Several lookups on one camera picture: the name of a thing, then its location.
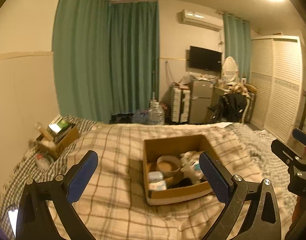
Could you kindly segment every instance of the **wardrobe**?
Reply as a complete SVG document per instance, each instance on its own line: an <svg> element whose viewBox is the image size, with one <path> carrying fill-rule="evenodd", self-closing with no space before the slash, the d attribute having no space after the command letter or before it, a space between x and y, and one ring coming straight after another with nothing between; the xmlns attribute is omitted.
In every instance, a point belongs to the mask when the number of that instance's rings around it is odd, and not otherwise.
<svg viewBox="0 0 306 240"><path fill-rule="evenodd" d="M299 37L274 35L252 39L250 84L257 88L251 123L287 142L302 98Z"/></svg>

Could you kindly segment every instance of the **curtain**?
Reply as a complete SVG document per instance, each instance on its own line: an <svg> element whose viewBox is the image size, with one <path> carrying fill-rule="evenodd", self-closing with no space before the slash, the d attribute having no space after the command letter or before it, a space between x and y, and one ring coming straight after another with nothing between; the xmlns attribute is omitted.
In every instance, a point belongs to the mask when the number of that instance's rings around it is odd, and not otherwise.
<svg viewBox="0 0 306 240"><path fill-rule="evenodd" d="M225 57L233 57L239 66L239 77L249 78L251 36L248 21L236 19L233 14L223 14Z"/></svg>
<svg viewBox="0 0 306 240"><path fill-rule="evenodd" d="M158 98L158 3L117 3L111 7L110 63L113 111L134 112Z"/></svg>
<svg viewBox="0 0 306 240"><path fill-rule="evenodd" d="M158 3L59 0L54 76L62 115L108 123L158 98Z"/></svg>

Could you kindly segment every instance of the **bolt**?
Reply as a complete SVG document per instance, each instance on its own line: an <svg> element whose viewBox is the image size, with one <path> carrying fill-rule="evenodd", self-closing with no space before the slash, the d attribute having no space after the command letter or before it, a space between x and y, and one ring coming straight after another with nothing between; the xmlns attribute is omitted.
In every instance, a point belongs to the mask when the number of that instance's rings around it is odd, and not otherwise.
<svg viewBox="0 0 306 240"><path fill-rule="evenodd" d="M64 177L63 177L63 175L57 175L56 177L55 177L55 180L56 181L61 181L61 180L63 180L64 179Z"/></svg>
<svg viewBox="0 0 306 240"><path fill-rule="evenodd" d="M27 185L31 185L31 184L33 183L33 179L28 179L28 180L26 181L26 183L27 183Z"/></svg>
<svg viewBox="0 0 306 240"><path fill-rule="evenodd" d="M235 179L236 181L242 181L242 177L241 177L240 175L235 175L235 176L234 176L234 179Z"/></svg>
<svg viewBox="0 0 306 240"><path fill-rule="evenodd" d="M264 183L265 183L266 185L270 185L270 184L271 184L271 182L270 182L269 179L264 179Z"/></svg>

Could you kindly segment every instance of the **brown box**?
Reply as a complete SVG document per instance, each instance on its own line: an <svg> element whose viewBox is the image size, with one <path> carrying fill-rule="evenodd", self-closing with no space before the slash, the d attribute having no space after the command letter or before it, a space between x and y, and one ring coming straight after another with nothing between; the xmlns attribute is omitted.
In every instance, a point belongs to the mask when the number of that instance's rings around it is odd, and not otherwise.
<svg viewBox="0 0 306 240"><path fill-rule="evenodd" d="M44 144L40 143L40 141L44 138L42 134L36 139L39 147L45 151L48 151L50 155L57 160L64 149L79 138L76 125L70 124L70 126L72 126L71 131L69 131L68 134L56 145L55 149L48 148Z"/></svg>
<svg viewBox="0 0 306 240"><path fill-rule="evenodd" d="M146 201L149 205L165 205L198 198L212 192L209 183L202 182L187 187L150 191L148 174L155 171L156 160L162 155L178 156L188 151L207 151L219 160L214 149L202 134L174 138L144 140L143 174Z"/></svg>

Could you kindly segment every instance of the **open cardboard box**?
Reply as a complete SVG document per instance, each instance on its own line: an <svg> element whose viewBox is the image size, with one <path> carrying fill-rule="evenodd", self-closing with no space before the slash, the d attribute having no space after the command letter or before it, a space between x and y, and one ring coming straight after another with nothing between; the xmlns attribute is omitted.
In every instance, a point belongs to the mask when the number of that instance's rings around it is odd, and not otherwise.
<svg viewBox="0 0 306 240"><path fill-rule="evenodd" d="M178 156L188 151L206 151L219 160L214 149L202 134L144 140L143 174L146 201L149 205L165 205L198 198L212 192L209 183L202 182L187 187L171 188L163 191L150 191L148 173L155 171L156 160L162 155Z"/></svg>
<svg viewBox="0 0 306 240"><path fill-rule="evenodd" d="M75 124L69 124L69 127L72 127L71 131L67 133L64 138L56 144L55 149L51 149L46 147L44 144L40 143L40 141L44 138L44 136L41 134L37 139L37 143L39 144L39 147L41 147L42 150L48 151L50 155L57 160L61 153L64 151L66 147L68 147L71 143L73 143L76 139L79 138L77 127Z"/></svg>

